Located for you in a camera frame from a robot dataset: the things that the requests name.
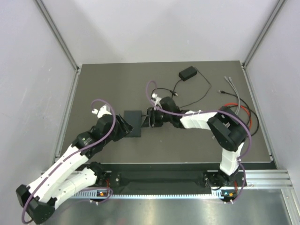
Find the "black network switch box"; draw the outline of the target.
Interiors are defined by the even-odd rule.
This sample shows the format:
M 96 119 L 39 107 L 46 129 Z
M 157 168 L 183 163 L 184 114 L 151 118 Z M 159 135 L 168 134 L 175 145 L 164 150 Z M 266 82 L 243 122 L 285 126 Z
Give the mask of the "black network switch box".
M 142 111 L 130 110 L 124 111 L 125 121 L 133 127 L 127 138 L 138 138 L 142 135 Z

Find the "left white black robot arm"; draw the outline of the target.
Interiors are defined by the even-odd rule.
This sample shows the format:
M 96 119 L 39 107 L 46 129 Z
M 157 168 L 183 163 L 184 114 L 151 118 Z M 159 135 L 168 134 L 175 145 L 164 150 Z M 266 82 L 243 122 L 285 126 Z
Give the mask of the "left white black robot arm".
M 22 214 L 28 214 L 35 224 L 47 221 L 63 202 L 81 190 L 103 185 L 106 171 L 100 163 L 92 162 L 84 167 L 81 174 L 70 175 L 109 142 L 116 142 L 133 130 L 120 115 L 113 115 L 107 109 L 93 109 L 92 113 L 97 116 L 96 125 L 80 133 L 58 161 L 39 178 L 16 189 Z

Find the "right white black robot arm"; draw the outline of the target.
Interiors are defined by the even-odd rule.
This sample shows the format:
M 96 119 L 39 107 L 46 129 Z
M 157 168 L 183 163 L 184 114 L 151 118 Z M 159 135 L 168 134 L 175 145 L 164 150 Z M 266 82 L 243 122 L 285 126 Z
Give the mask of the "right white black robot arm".
M 201 110 L 181 110 L 170 97 L 160 98 L 153 94 L 150 100 L 154 107 L 147 109 L 143 128 L 161 127 L 169 122 L 175 128 L 211 131 L 222 148 L 222 158 L 218 172 L 205 176 L 206 186 L 218 190 L 236 180 L 241 150 L 249 129 L 229 107 L 223 106 L 218 112 L 203 113 Z

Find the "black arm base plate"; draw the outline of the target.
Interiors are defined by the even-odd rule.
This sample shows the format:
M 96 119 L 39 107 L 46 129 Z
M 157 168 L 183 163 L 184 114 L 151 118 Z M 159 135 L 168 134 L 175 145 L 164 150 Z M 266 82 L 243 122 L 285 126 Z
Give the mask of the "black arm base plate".
M 217 163 L 179 164 L 101 164 L 92 166 L 103 173 L 100 178 L 112 188 L 163 189 L 163 186 L 191 185 L 195 188 L 241 186 L 245 181 L 242 169 L 227 175 Z

